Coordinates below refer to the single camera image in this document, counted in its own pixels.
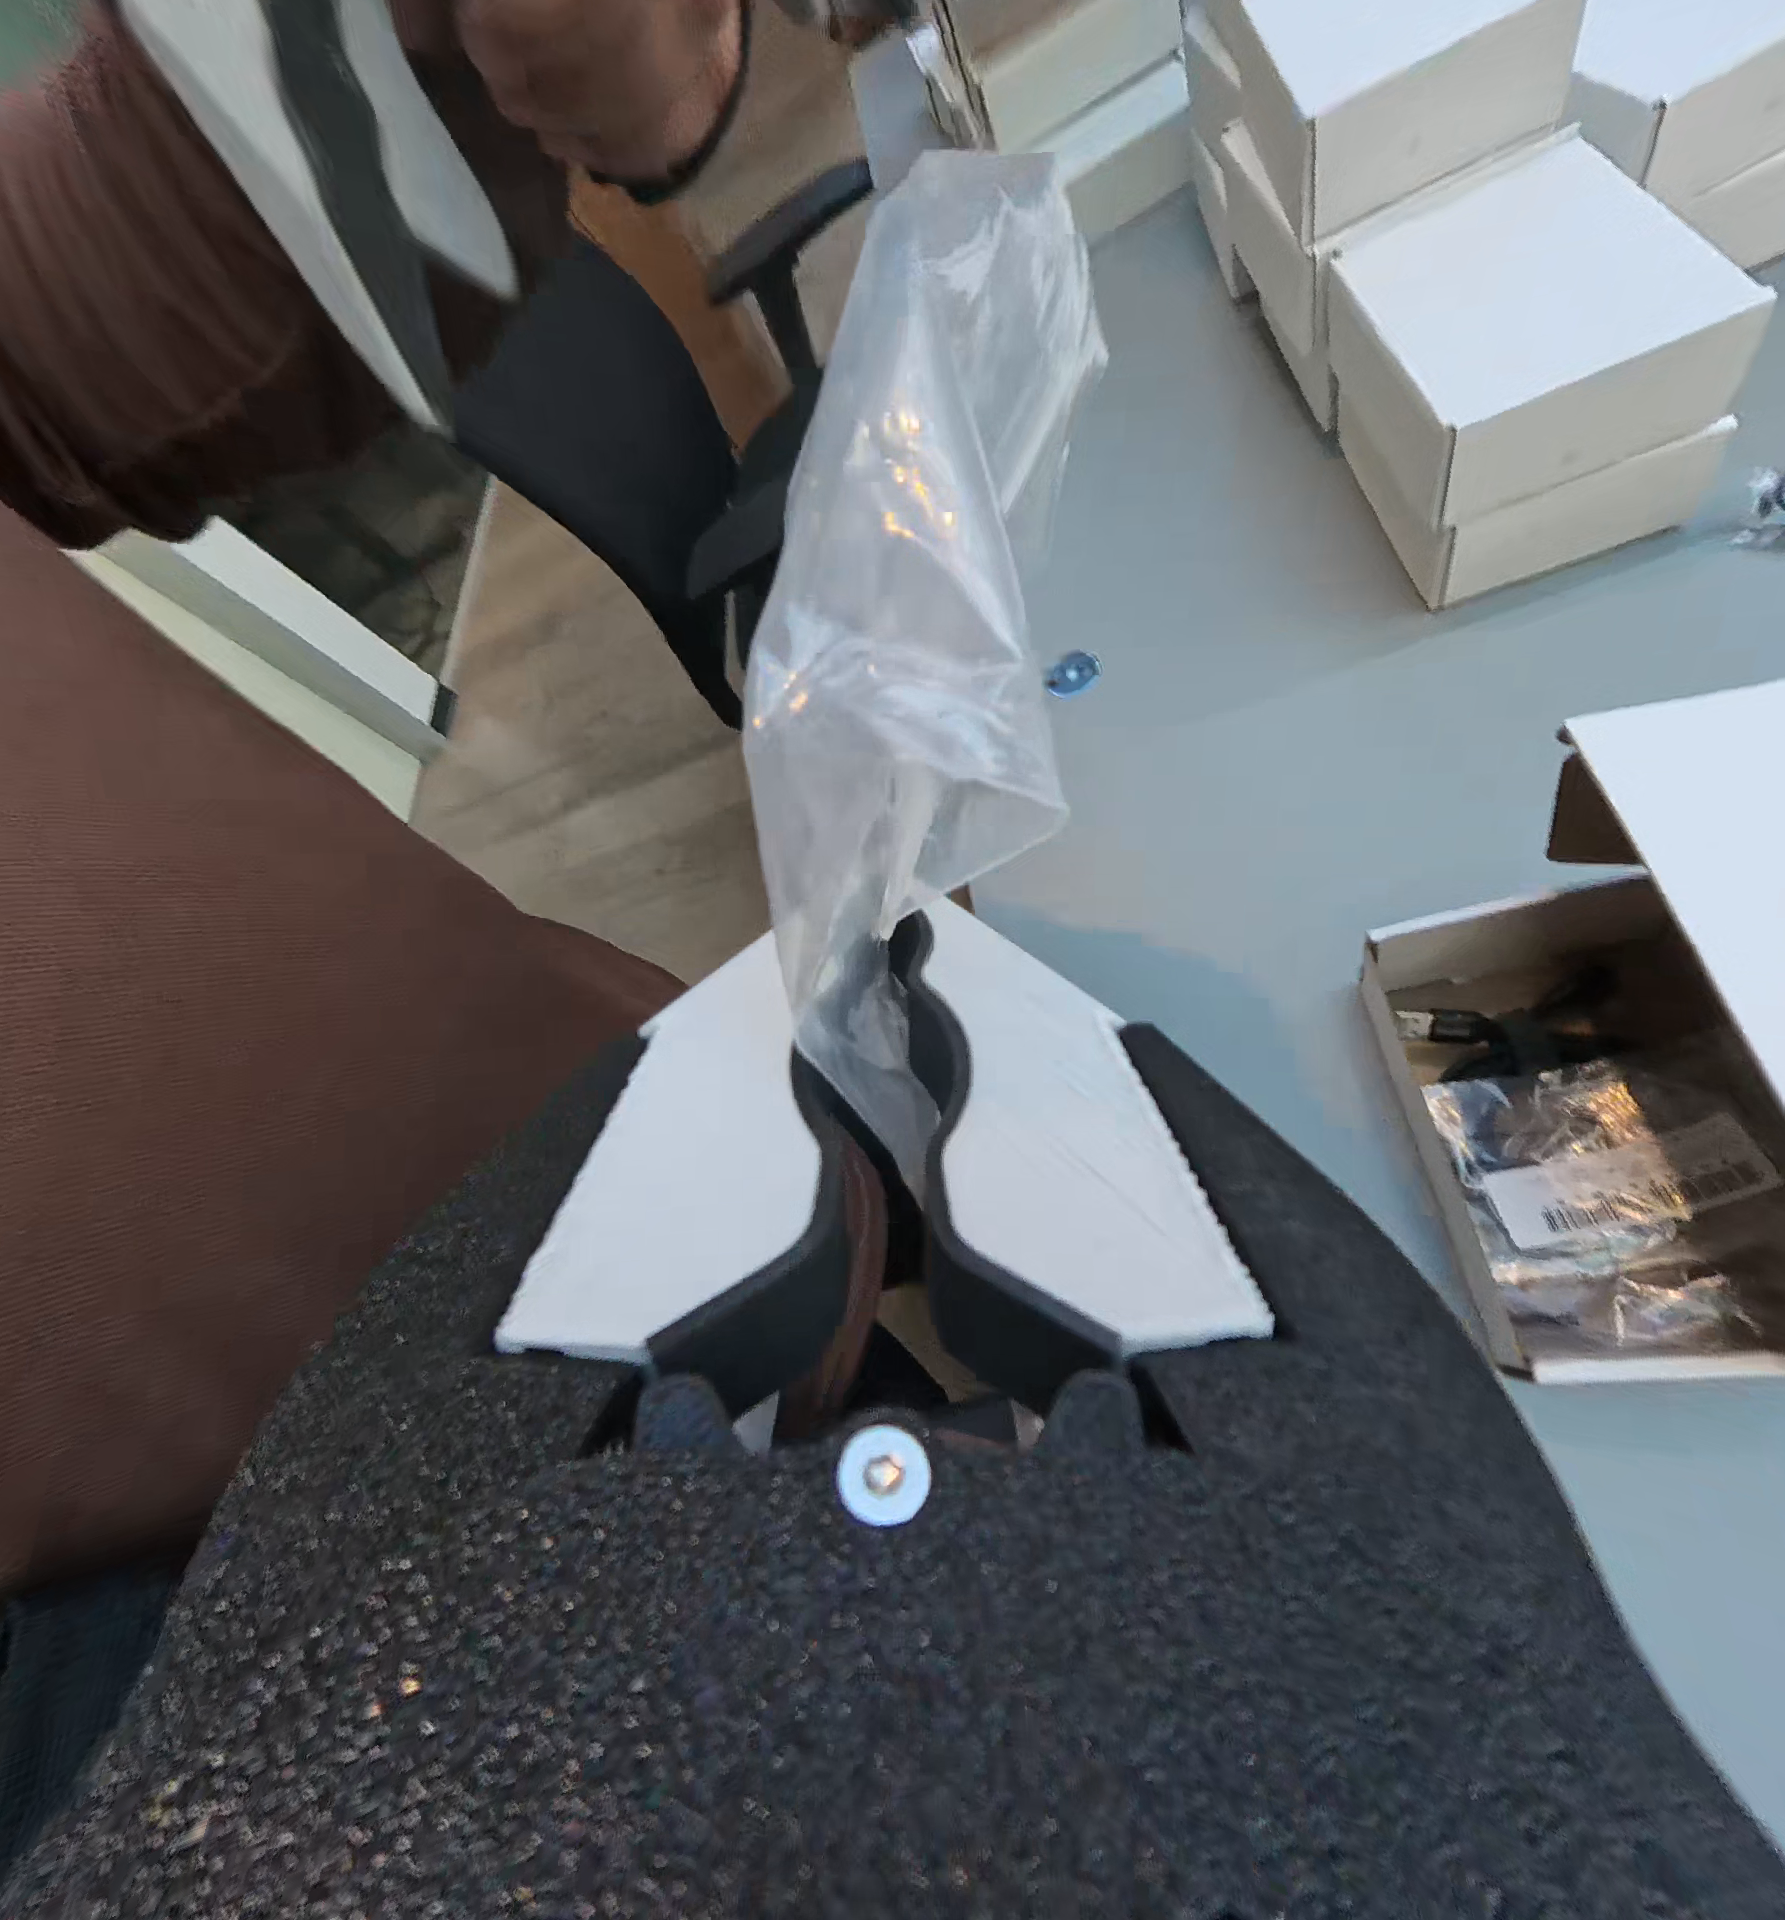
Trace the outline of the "person's left hand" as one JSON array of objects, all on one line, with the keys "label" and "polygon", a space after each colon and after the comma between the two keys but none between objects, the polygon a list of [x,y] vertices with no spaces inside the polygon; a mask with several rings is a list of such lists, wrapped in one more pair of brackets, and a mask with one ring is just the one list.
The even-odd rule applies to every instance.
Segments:
[{"label": "person's left hand", "polygon": [[393,1],[408,52],[461,58],[497,113],[587,178],[663,203],[698,176],[750,70],[743,1]]}]

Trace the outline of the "white side table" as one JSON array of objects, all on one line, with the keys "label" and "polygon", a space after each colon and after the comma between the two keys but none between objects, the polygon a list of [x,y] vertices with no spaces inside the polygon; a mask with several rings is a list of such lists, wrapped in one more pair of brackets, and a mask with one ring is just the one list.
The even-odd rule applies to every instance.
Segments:
[{"label": "white side table", "polygon": [[408,818],[456,713],[451,640],[494,496],[466,454],[393,428],[232,500],[190,541],[125,532],[72,562]]}]

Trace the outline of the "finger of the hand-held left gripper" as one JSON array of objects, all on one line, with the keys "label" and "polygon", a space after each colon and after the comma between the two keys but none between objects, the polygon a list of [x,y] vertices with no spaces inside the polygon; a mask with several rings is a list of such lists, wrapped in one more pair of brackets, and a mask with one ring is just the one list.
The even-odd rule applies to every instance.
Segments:
[{"label": "finger of the hand-held left gripper", "polygon": [[385,1],[345,4],[345,52],[372,106],[383,178],[415,249],[496,300],[516,300],[506,232],[415,76]]},{"label": "finger of the hand-held left gripper", "polygon": [[451,369],[340,4],[131,1],[129,31],[345,342],[435,434]]}]

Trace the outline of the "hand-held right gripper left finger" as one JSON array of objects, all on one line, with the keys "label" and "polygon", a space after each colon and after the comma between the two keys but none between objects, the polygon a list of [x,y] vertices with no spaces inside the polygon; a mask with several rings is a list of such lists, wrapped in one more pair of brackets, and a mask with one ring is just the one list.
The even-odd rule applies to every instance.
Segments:
[{"label": "hand-held right gripper left finger", "polygon": [[694,1374],[737,1418],[835,1386],[881,1252],[878,1167],[794,1046],[766,933],[638,1029],[496,1354]]}]

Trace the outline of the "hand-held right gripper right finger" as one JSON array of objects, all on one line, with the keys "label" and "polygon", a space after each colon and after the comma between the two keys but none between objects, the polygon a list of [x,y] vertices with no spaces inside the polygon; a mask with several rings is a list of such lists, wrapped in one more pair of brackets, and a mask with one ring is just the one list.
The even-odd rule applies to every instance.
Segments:
[{"label": "hand-held right gripper right finger", "polygon": [[1146,1066],[1181,1063],[953,900],[890,946],[925,1150],[928,1315],[1036,1415],[1081,1373],[1268,1341],[1274,1315]]}]

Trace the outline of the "pile of white cardboard boxes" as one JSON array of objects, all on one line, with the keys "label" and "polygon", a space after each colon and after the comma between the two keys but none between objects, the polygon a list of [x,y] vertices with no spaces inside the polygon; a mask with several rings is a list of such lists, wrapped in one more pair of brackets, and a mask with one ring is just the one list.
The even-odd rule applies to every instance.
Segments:
[{"label": "pile of white cardboard boxes", "polygon": [[1785,256],[1785,4],[919,4],[962,148],[1224,296],[1433,611],[1680,525]]}]

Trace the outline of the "crinkled clear plastic bag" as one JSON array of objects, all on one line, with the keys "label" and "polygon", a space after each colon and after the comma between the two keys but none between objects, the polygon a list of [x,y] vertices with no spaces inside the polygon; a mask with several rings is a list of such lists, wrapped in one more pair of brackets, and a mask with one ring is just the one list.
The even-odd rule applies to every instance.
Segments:
[{"label": "crinkled clear plastic bag", "polygon": [[1106,362],[1050,157],[872,203],[752,638],[742,744],[795,1048],[922,1176],[899,927],[1069,817],[1022,562]]}]

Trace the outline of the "small white cardboard box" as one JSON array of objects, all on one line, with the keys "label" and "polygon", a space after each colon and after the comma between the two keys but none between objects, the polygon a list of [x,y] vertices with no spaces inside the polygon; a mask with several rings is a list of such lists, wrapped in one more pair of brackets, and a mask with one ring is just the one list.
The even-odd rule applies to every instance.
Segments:
[{"label": "small white cardboard box", "polygon": [[1745,1210],[1756,1337],[1598,1354],[1528,1341],[1489,1275],[1424,1088],[1648,1067],[1715,1091],[1785,1180],[1785,680],[1562,731],[1553,890],[1371,931],[1359,997],[1490,1360],[1545,1386],[1785,1379],[1785,1185]]}]

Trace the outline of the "grey desk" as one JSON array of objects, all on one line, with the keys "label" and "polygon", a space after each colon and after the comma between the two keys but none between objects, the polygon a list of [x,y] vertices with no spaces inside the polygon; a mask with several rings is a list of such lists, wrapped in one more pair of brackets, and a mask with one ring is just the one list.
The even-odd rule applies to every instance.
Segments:
[{"label": "grey desk", "polygon": [[[1109,367],[1028,586],[1065,827],[973,900],[1151,1021],[1462,1288],[1357,997],[1363,934],[1558,884],[1560,725],[1785,677],[1785,261],[1721,481],[1680,534],[1427,611],[1193,188],[1093,247]],[[1785,1384],[1501,1384],[1623,1624],[1785,1850]]]}]

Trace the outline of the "black office chair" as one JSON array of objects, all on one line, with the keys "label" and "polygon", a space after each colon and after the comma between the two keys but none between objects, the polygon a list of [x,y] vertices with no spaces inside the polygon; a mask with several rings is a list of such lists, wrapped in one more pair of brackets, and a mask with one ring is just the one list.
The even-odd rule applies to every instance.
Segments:
[{"label": "black office chair", "polygon": [[736,673],[782,549],[823,381],[798,264],[874,188],[853,157],[808,178],[705,268],[712,309],[755,298],[786,392],[742,451],[657,300],[579,237],[455,401],[463,457],[561,525],[653,619],[694,692],[742,725]]}]

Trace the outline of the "clear packet with barcode label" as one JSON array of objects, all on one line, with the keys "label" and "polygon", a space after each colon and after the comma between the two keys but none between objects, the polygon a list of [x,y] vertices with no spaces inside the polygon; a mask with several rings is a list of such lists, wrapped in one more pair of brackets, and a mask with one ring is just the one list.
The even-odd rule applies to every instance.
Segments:
[{"label": "clear packet with barcode label", "polygon": [[1598,1354],[1742,1344],[1745,1210],[1785,1185],[1715,1091],[1648,1067],[1424,1088],[1489,1275],[1528,1341]]}]

